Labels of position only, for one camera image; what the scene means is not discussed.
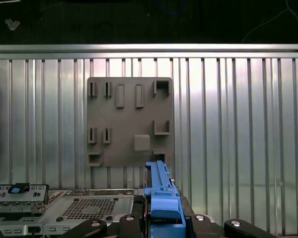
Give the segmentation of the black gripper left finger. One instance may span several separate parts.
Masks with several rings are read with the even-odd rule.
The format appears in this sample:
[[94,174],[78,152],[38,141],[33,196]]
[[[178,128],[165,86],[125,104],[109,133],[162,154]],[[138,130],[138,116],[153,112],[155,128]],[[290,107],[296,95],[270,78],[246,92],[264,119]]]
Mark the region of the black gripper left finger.
[[124,215],[119,222],[110,225],[104,220],[92,218],[62,234],[63,238],[142,238],[139,218]]

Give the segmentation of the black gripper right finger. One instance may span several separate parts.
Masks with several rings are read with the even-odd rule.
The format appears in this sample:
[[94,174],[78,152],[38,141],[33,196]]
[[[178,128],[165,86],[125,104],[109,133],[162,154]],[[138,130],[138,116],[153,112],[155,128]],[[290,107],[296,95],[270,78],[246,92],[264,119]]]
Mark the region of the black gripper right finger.
[[230,219],[223,226],[206,215],[194,215],[188,220],[190,238],[276,238],[275,235],[241,219]]

